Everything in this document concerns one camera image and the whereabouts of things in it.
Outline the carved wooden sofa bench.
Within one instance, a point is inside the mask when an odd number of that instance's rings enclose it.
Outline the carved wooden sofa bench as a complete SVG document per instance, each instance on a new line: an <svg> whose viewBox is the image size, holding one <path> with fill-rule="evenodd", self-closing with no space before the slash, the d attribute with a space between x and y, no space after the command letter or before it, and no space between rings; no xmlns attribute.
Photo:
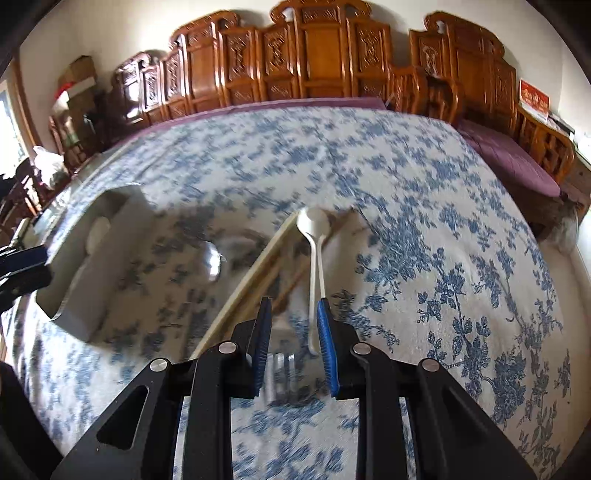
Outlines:
<svg viewBox="0 0 591 480"><path fill-rule="evenodd" d="M421 114L426 75L393 63L391 28L363 1L283 1L269 26L221 10L174 31L163 53L140 52L112 74L116 121L141 129L220 108L308 98L370 97Z"/></svg>

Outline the purple sofa cushion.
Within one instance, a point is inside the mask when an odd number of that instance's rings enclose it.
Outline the purple sofa cushion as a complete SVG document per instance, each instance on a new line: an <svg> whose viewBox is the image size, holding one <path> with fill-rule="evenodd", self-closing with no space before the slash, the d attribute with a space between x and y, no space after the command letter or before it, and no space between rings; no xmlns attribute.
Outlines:
<svg viewBox="0 0 591 480"><path fill-rule="evenodd" d="M129 144L132 140L155 131L163 131L172 126L183 125L197 120L205 120L209 118L228 116L238 113L273 110L273 109L287 109L287 108L311 108L311 107L331 107L331 108L361 108L370 110L386 110L386 104L378 97L346 97L346 98L308 98L308 99L290 99L290 100L276 100L259 103L242 104L236 106L223 107L219 109L209 110L200 113L190 114L181 118L166 120L142 129L129 137L124 138L114 144L114 147L123 147Z"/></svg>

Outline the light bamboo chopstick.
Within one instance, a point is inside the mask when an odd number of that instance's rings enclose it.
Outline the light bamboo chopstick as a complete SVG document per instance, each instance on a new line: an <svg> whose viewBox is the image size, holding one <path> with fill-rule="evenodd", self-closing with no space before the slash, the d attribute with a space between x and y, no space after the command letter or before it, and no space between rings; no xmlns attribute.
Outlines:
<svg viewBox="0 0 591 480"><path fill-rule="evenodd" d="M256 288L260 280L270 275L271 263L279 258L280 248L283 247L283 243L287 240L291 230L294 229L296 221L297 212L291 213L284 220L280 229L274 233L270 242L267 243L266 248L259 254L252 267L245 273L242 280L239 281L238 286L235 287L235 290L233 290L228 300L221 307L221 310L219 310L211 326L205 332L204 337L200 339L197 347L190 354L190 360L197 359L207 348L221 341L224 332L228 330L232 320L235 319L235 311L238 310L240 304L245 302L246 298L252 294L253 289Z"/></svg>

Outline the white plastic spoon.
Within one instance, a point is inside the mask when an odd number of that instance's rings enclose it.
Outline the white plastic spoon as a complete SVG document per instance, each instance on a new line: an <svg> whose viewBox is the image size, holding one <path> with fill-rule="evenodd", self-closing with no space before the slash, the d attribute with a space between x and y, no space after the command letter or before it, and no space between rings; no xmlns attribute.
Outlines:
<svg viewBox="0 0 591 480"><path fill-rule="evenodd" d="M329 217L322 208L305 207L298 212L297 229L311 247L310 291L308 291L308 351L313 356L321 354L318 341L317 307L318 293L325 297L322 247L331 231Z"/></svg>

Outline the wooden side table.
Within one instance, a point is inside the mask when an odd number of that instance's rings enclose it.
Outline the wooden side table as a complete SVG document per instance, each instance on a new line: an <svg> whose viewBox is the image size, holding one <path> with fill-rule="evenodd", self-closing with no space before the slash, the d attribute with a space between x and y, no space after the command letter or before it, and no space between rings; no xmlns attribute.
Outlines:
<svg viewBox="0 0 591 480"><path fill-rule="evenodd" d="M572 168L560 183L562 192L576 204L579 222L590 208L591 169L587 160L576 153Z"/></svg>

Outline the rectangular metal tray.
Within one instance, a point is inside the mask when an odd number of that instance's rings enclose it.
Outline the rectangular metal tray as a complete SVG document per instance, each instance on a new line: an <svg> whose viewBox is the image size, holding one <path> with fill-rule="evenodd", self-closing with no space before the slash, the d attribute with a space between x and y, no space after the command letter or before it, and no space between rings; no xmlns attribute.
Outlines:
<svg viewBox="0 0 591 480"><path fill-rule="evenodd" d="M98 250L88 256L85 242L98 216L107 217L111 226ZM152 220L153 210L136 184L95 197L50 254L51 283L35 294L48 320L81 341L90 340Z"/></svg>

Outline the metal spoon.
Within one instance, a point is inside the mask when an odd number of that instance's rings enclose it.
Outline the metal spoon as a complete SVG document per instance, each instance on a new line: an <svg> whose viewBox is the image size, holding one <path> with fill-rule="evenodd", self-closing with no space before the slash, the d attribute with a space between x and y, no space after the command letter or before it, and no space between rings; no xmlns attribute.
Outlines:
<svg viewBox="0 0 591 480"><path fill-rule="evenodd" d="M224 262L225 258L221 251L213 243L204 241L204 244L202 244L201 265L208 283L214 283L219 279Z"/></svg>

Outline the metal fork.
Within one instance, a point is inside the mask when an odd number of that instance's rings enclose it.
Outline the metal fork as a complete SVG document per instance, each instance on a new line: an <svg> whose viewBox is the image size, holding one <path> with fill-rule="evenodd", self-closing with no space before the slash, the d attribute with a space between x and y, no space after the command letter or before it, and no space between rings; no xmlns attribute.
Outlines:
<svg viewBox="0 0 591 480"><path fill-rule="evenodd" d="M273 406L297 403L297 353L300 342L287 319L274 321L267 352L264 392Z"/></svg>

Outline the dark brown chopstick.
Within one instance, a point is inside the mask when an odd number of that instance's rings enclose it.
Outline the dark brown chopstick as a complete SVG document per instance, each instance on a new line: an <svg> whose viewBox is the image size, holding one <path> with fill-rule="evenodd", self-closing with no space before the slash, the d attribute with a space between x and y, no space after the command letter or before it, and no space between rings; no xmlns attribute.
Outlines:
<svg viewBox="0 0 591 480"><path fill-rule="evenodd" d="M349 208L346 211L339 212L339 214L329 215L329 221L331 222L331 231L329 232L325 245L328 245L332 241L339 230L346 225L349 218L352 218L356 213L355 208ZM293 278L286 286L280 289L279 296L276 297L276 302L273 303L273 315L280 315L284 310L287 309L288 302L290 302L290 294L296 289L297 285L303 281L304 277L308 277L310 274L310 259L303 257L297 262L297 270L295 270Z"/></svg>

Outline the red calendar card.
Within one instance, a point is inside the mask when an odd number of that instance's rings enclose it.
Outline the red calendar card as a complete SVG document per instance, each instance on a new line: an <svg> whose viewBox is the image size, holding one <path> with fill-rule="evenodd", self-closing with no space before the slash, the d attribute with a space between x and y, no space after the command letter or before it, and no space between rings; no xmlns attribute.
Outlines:
<svg viewBox="0 0 591 480"><path fill-rule="evenodd" d="M549 96L523 78L519 82L519 98L522 106L531 114L548 117L550 112Z"/></svg>

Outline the stacked cardboard boxes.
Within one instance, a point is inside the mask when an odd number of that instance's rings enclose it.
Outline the stacked cardboard boxes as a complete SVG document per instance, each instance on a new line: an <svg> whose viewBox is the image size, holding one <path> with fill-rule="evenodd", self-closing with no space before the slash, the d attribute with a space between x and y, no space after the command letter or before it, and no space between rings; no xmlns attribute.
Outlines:
<svg viewBox="0 0 591 480"><path fill-rule="evenodd" d="M93 59L82 55L58 78L49 129L60 154L95 136L97 75Z"/></svg>

